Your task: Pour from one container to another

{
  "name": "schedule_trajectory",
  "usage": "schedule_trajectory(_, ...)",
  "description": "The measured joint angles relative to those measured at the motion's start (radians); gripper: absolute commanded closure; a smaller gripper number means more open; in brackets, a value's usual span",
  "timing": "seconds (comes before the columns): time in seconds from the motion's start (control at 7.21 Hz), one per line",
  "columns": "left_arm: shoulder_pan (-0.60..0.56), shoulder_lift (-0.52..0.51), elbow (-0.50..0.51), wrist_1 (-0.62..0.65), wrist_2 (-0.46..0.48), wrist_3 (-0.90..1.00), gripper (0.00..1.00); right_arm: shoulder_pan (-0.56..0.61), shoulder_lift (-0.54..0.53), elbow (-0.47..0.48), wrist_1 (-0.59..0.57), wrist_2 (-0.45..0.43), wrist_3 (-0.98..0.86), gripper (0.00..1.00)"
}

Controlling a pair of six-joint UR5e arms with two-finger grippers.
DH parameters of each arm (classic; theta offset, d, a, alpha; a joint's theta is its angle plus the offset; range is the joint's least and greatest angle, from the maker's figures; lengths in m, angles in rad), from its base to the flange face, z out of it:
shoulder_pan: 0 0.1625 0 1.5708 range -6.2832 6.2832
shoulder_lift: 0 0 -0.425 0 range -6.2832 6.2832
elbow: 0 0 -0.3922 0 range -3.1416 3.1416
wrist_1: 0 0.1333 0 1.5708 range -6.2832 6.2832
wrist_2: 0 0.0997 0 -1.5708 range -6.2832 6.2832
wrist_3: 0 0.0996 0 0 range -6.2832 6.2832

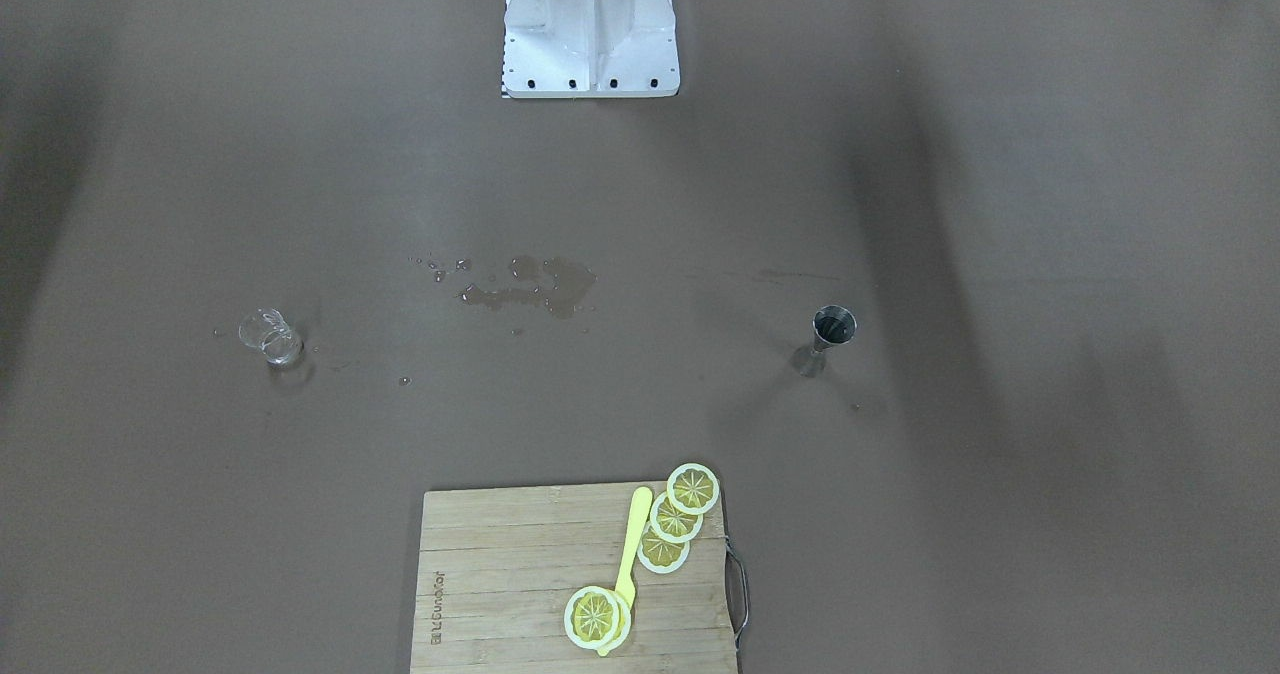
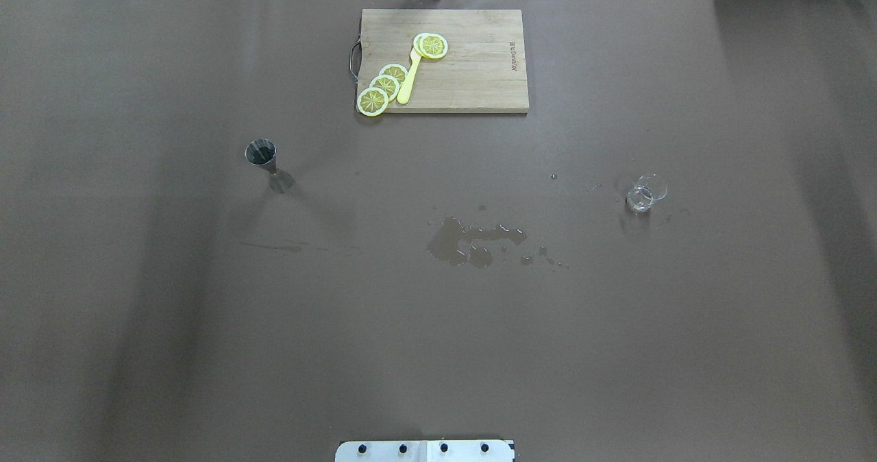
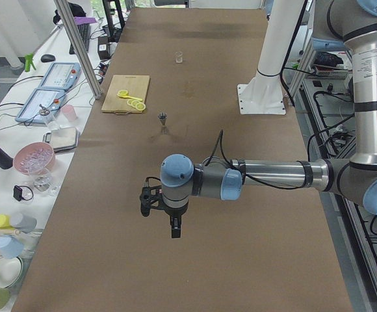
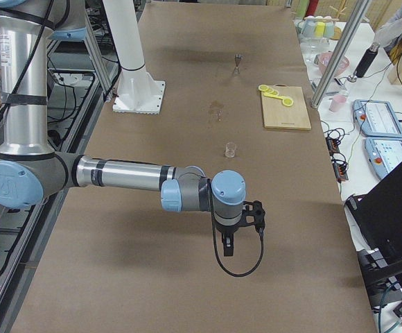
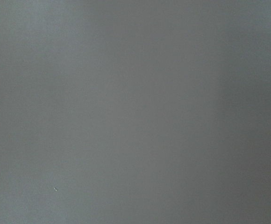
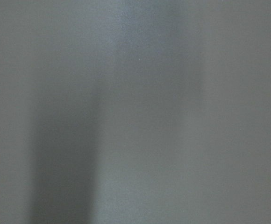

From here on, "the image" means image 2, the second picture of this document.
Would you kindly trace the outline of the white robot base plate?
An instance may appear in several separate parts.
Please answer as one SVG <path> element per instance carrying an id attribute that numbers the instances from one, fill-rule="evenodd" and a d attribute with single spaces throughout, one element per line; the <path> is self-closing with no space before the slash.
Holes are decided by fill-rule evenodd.
<path id="1" fill-rule="evenodd" d="M 335 461 L 515 461 L 501 439 L 369 440 L 339 444 Z"/>

